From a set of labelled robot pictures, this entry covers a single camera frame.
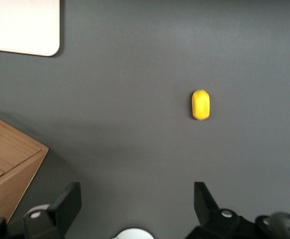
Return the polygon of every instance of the white object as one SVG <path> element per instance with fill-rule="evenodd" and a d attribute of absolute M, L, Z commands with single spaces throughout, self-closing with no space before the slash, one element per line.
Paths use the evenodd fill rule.
<path fill-rule="evenodd" d="M 60 47 L 60 0 L 0 0 L 0 51 L 52 56 Z"/>
<path fill-rule="evenodd" d="M 113 239 L 154 239 L 147 231 L 139 228 L 126 229 Z"/>

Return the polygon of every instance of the wooden box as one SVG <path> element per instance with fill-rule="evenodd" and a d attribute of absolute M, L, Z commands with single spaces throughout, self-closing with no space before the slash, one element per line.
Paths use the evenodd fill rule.
<path fill-rule="evenodd" d="M 0 120 L 0 217 L 8 221 L 48 148 Z"/>

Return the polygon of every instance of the white circle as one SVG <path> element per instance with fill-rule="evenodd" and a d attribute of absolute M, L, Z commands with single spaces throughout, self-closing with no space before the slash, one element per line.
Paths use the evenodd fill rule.
<path fill-rule="evenodd" d="M 154 239 L 147 231 L 139 228 L 130 228 L 120 232 L 113 239 Z"/>
<path fill-rule="evenodd" d="M 223 215 L 226 218 L 231 218 L 233 216 L 233 214 L 230 211 L 228 211 L 228 210 L 223 210 L 221 212 L 221 215 Z"/>
<path fill-rule="evenodd" d="M 264 218 L 264 219 L 263 219 L 263 222 L 264 222 L 264 224 L 269 225 L 268 218 Z"/>
<path fill-rule="evenodd" d="M 36 212 L 36 213 L 32 213 L 30 217 L 32 219 L 35 219 L 35 218 L 38 218 L 40 215 L 41 215 L 41 212 Z"/>

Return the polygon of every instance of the yellow sponge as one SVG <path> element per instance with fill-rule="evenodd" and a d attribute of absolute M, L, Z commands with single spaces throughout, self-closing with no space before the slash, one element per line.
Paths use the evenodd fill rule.
<path fill-rule="evenodd" d="M 195 91 L 192 97 L 193 116 L 198 120 L 205 120 L 209 117 L 210 99 L 209 94 L 204 90 Z"/>

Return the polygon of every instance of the white knob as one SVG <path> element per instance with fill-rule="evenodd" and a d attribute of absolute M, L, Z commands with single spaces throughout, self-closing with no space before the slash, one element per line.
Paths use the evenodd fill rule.
<path fill-rule="evenodd" d="M 120 232 L 113 239 L 154 239 L 151 234 L 143 229 L 130 228 Z"/>

